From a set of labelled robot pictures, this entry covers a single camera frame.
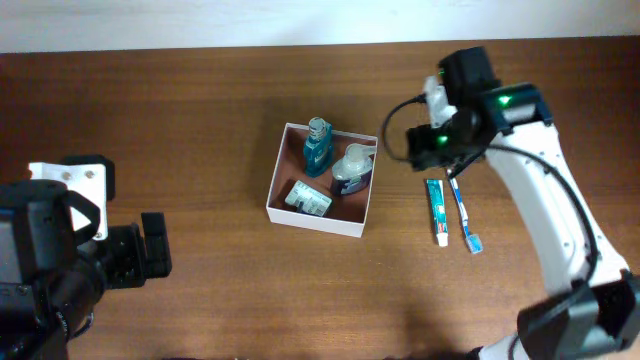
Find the open box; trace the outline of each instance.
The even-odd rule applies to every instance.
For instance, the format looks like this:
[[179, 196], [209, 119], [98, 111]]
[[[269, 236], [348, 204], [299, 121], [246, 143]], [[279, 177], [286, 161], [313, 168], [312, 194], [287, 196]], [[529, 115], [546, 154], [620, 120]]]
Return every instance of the open box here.
[[[376, 161], [373, 158], [371, 183], [365, 189], [347, 196], [331, 194], [333, 175], [331, 166], [324, 174], [311, 178], [304, 172], [305, 159], [303, 155], [304, 143], [309, 134], [309, 127], [287, 123], [280, 143], [278, 160], [271, 180], [269, 197], [267, 198], [267, 213], [273, 223], [297, 226], [307, 229], [330, 232], [347, 236], [362, 236], [364, 224], [367, 221], [369, 199], [373, 185], [373, 172]], [[333, 164], [344, 156], [349, 144], [378, 145], [375, 136], [359, 135], [333, 130]], [[296, 208], [284, 202], [296, 181], [301, 180], [313, 189], [329, 196], [333, 201], [324, 217], [300, 214]]]

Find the teal bottle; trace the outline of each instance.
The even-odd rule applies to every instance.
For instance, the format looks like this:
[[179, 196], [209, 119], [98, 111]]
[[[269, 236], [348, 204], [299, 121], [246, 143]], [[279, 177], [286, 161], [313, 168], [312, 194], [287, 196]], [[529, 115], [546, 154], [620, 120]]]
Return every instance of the teal bottle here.
[[305, 173], [309, 177], [318, 177], [329, 168], [333, 158], [331, 124], [319, 117], [309, 121], [309, 136], [303, 153], [307, 163]]

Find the cardboard box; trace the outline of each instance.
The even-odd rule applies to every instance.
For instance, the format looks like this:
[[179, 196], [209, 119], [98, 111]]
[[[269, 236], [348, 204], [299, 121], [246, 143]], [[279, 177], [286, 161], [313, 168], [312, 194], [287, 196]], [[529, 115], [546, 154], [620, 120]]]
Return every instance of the cardboard box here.
[[[297, 226], [312, 230], [330, 232], [347, 236], [361, 237], [364, 224], [367, 221], [369, 199], [375, 174], [375, 155], [373, 157], [373, 174], [369, 186], [355, 194], [348, 196], [334, 196], [331, 188], [331, 167], [317, 178], [310, 178], [304, 173], [305, 159], [303, 155], [304, 143], [309, 133], [306, 125], [287, 123], [278, 151], [276, 168], [271, 179], [269, 197], [267, 198], [267, 213], [273, 223]], [[375, 136], [359, 135], [333, 130], [333, 164], [344, 156], [349, 144], [378, 145]], [[287, 205], [287, 197], [296, 181], [301, 180], [313, 189], [329, 196], [333, 202], [325, 217], [300, 214], [296, 208]]]

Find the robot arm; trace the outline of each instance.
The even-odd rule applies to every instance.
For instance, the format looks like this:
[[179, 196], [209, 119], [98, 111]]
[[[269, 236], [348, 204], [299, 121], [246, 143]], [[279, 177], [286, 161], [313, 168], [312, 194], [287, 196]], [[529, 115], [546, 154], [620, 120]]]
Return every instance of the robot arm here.
[[[640, 281], [606, 239], [571, 176], [542, 96], [531, 84], [501, 87], [483, 48], [439, 64], [427, 79], [431, 124], [407, 131], [416, 171], [446, 167], [455, 177], [480, 156], [509, 189], [534, 242], [550, 299], [522, 310], [518, 334], [480, 359], [574, 359], [620, 351], [640, 330]], [[394, 109], [383, 125], [381, 137]]]

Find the bottle cap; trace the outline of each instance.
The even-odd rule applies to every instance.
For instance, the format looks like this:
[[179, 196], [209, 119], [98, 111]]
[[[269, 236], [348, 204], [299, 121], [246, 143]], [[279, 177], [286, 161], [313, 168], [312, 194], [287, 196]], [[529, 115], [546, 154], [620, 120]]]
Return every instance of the bottle cap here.
[[358, 172], [365, 166], [367, 158], [375, 153], [375, 146], [351, 144], [347, 146], [343, 166], [349, 172]]
[[309, 121], [309, 135], [316, 140], [320, 140], [326, 134], [326, 124], [323, 118], [314, 117]]

